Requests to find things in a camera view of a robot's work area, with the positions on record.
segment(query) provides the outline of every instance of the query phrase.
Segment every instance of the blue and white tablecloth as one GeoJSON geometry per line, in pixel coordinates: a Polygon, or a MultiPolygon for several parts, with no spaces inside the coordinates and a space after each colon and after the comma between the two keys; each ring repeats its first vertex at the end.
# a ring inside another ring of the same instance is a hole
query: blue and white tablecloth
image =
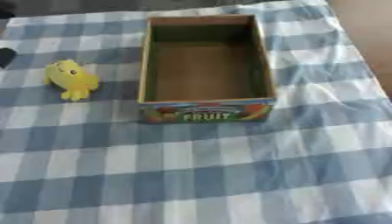
{"type": "Polygon", "coordinates": [[[1,224],[392,222],[392,107],[323,0],[13,18],[0,46],[1,224]],[[267,122],[149,125],[135,102],[148,16],[255,13],[278,85],[267,122]],[[44,67],[103,83],[60,99],[44,67]]]}

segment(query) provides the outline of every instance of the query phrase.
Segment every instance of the wooden floor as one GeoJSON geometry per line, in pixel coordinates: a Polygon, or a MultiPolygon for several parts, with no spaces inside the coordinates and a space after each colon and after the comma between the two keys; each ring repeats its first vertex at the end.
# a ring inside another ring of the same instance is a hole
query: wooden floor
{"type": "Polygon", "coordinates": [[[350,39],[392,97],[391,0],[329,0],[350,39]]]}

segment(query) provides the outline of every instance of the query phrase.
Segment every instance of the dark object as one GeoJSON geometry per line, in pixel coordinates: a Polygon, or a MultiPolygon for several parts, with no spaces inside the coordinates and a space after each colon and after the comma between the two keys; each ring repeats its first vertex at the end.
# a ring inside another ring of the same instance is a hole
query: dark object
{"type": "Polygon", "coordinates": [[[1,48],[0,49],[0,67],[7,67],[12,60],[17,56],[17,52],[10,48],[1,48]]]}
{"type": "Polygon", "coordinates": [[[16,6],[14,3],[0,0],[0,19],[14,18],[16,6]]]}

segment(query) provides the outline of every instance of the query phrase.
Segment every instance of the open cardboard box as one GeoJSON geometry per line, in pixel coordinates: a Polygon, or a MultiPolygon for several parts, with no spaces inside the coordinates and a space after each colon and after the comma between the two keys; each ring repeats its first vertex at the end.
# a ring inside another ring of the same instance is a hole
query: open cardboard box
{"type": "Polygon", "coordinates": [[[146,122],[263,119],[275,99],[254,16],[148,20],[138,96],[146,122]]]}

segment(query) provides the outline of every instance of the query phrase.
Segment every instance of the yellow plush toy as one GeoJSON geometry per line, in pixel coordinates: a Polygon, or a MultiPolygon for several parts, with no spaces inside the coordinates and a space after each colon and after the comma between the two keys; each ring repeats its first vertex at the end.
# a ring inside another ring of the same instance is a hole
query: yellow plush toy
{"type": "Polygon", "coordinates": [[[98,76],[87,73],[71,59],[46,66],[45,83],[49,84],[51,81],[66,90],[61,94],[62,99],[74,102],[88,98],[90,91],[98,88],[98,76]]]}

